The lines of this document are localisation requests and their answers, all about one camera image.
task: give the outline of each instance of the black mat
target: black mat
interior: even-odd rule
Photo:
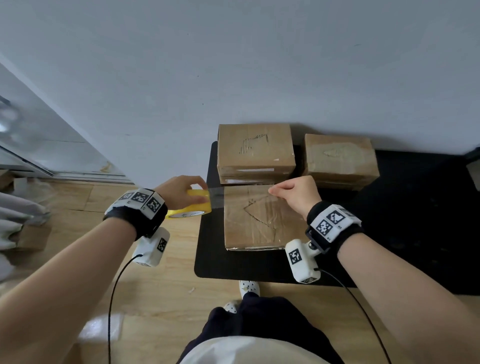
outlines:
[[[301,155],[298,146],[295,156]],[[376,151],[381,177],[360,192],[320,189],[322,199],[360,217],[378,243],[456,294],[480,295],[477,270],[479,193],[462,157]],[[217,142],[212,143],[207,184],[220,187]],[[319,256],[319,266],[349,287],[353,281],[338,262]],[[195,258],[202,278],[296,283],[283,250],[234,252],[225,249],[223,209],[202,216]],[[313,283],[338,286],[326,275]]]

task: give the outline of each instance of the human hand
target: human hand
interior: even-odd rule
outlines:
[[[322,199],[312,176],[303,176],[277,183],[268,189],[276,197],[284,198],[305,221],[312,207]]]
[[[192,184],[198,184],[204,190],[208,189],[206,182],[200,176],[178,176],[170,178],[153,190],[165,200],[169,210],[180,210],[190,205],[208,202],[205,196],[187,194],[187,190],[192,189]]]

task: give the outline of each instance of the yellow tape roll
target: yellow tape roll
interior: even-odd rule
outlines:
[[[210,193],[208,190],[188,190],[190,196],[206,196],[208,202],[204,204],[190,205],[182,210],[168,210],[166,218],[189,218],[190,216],[204,215],[212,212]]]

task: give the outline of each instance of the dark pants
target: dark pants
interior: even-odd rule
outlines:
[[[253,292],[243,296],[236,314],[227,312],[222,307],[214,308],[202,333],[190,341],[178,363],[198,344],[226,336],[287,341],[320,356],[330,364],[343,364],[327,336],[314,328],[289,300],[283,297],[259,297]]]

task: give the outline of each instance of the human arm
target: human arm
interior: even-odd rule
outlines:
[[[205,202],[186,193],[200,177],[155,188],[170,209]],[[105,294],[136,237],[133,225],[108,218],[0,299],[0,363],[58,363]]]
[[[306,219],[321,201],[313,178],[269,192]],[[345,240],[338,260],[387,329],[417,363],[480,363],[479,319],[449,291],[362,233]]]

